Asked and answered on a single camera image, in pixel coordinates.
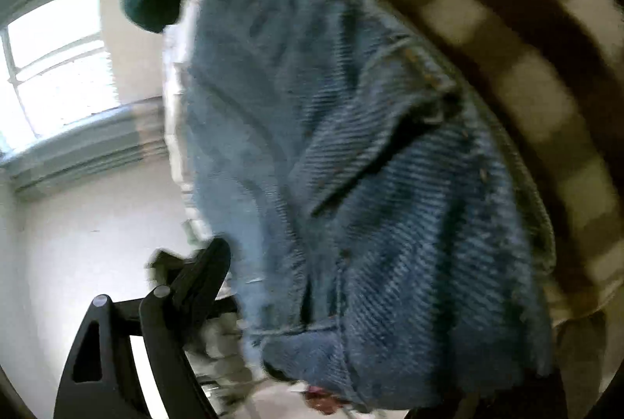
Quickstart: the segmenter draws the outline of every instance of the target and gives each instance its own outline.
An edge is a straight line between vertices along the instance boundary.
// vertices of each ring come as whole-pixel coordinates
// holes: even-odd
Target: white wall
[[[119,1],[100,0],[102,35],[119,99],[127,104],[162,95],[162,35],[134,25]]]
[[[30,410],[43,419],[57,385],[30,307],[18,208],[0,170],[0,366]]]
[[[25,278],[43,360],[56,387],[96,295],[106,293],[113,301],[143,297],[150,290],[145,264],[157,248],[191,253],[180,225],[185,212],[168,161],[155,159],[26,204],[23,216]],[[146,365],[142,357],[141,373]],[[144,392],[158,407],[153,385]],[[38,418],[51,418],[54,398],[41,401]],[[153,415],[165,417],[162,411]]]

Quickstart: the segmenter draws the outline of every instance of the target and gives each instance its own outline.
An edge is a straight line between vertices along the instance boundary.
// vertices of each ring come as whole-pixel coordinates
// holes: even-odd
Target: window
[[[99,0],[54,0],[0,30],[0,151],[119,105]]]

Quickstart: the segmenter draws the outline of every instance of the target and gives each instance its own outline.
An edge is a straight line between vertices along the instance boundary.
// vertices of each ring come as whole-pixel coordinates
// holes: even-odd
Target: denim fabric
[[[204,0],[195,202],[286,377],[416,408],[548,373],[541,203],[448,61],[376,0]]]

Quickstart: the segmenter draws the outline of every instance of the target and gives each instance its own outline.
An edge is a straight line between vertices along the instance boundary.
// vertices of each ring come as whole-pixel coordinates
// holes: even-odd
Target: window frame
[[[32,122],[30,121],[30,118],[28,117],[28,112],[26,111],[26,107],[24,106],[24,102],[22,101],[22,98],[20,96],[18,87],[22,85],[23,83],[27,83],[29,80],[31,80],[35,76],[40,76],[41,74],[45,74],[45,72],[49,72],[53,69],[61,67],[62,65],[75,62],[76,60],[80,60],[81,58],[90,57],[97,53],[102,53],[103,51],[106,51],[106,47],[102,46],[100,48],[95,48],[95,49],[92,49],[83,53],[78,53],[77,55],[67,58],[61,62],[55,63],[54,65],[51,65],[41,71],[38,71],[36,74],[30,76],[29,78],[24,79],[23,81],[18,80],[18,75],[20,74],[20,72],[24,71],[25,69],[28,69],[32,65],[35,65],[37,62],[40,62],[41,60],[45,60],[46,58],[49,58],[49,57],[53,57],[54,55],[57,55],[58,53],[62,53],[71,48],[75,48],[76,46],[87,44],[93,41],[103,41],[102,31],[99,31],[92,35],[88,35],[86,37],[82,37],[79,40],[73,41],[69,44],[65,44],[64,46],[61,46],[60,48],[56,48],[55,50],[49,51],[48,53],[42,55],[41,57],[38,57],[37,59],[33,60],[32,62],[30,62],[29,64],[25,65],[22,68],[18,68],[15,65],[15,61],[13,60],[13,52],[11,49],[11,39],[9,38],[8,26],[4,28],[0,28],[0,40],[2,41],[2,50],[4,51],[4,59],[6,62],[7,71],[9,72],[9,78],[7,81],[13,87],[13,90],[15,92],[15,95],[19,103],[19,107],[21,108],[22,113],[24,114],[24,118],[26,119],[26,123],[30,127],[32,134],[35,136],[35,140],[39,140],[43,136],[39,134],[35,130],[35,127],[32,125]]]

